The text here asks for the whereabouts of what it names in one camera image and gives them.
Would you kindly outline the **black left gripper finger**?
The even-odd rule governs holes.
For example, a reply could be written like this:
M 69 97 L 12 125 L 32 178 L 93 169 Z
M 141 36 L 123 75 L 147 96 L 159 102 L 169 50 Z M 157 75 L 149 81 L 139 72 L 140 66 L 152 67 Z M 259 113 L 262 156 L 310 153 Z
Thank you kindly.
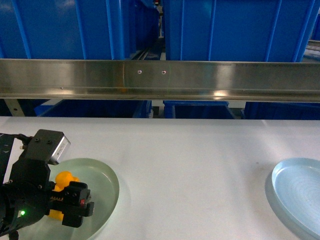
M 63 190 L 51 192 L 49 206 L 63 214 L 62 225 L 79 228 L 85 217 L 93 215 L 95 203 L 86 183 L 71 181 Z

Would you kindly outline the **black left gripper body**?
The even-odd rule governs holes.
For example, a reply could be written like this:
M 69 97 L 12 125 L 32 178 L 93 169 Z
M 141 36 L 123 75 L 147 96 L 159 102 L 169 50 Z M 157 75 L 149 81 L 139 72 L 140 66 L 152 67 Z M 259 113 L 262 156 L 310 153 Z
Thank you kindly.
M 49 211 L 50 167 L 43 160 L 19 159 L 0 187 L 0 233 L 33 225 Z

